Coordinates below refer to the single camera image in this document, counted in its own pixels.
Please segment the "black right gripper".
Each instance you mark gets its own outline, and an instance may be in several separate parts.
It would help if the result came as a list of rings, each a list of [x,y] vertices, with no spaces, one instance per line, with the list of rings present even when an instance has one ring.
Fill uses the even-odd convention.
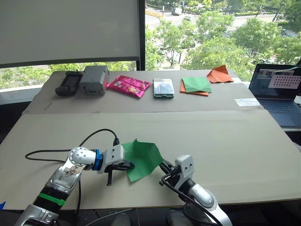
[[[180,179],[180,174],[181,174],[181,166],[173,166],[169,161],[163,160],[160,163],[160,168],[165,174],[170,174],[170,176],[166,179],[166,181],[171,185],[175,186],[179,179]]]

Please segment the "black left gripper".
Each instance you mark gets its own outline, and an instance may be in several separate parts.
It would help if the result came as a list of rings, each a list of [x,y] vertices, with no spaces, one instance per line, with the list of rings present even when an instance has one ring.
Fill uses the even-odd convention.
[[[124,162],[116,163],[116,164],[110,164],[110,165],[106,166],[104,172],[108,173],[107,185],[111,186],[111,184],[112,184],[112,171],[113,170],[125,171],[125,170],[131,170],[134,168],[135,168],[135,165],[128,161],[124,161]]]

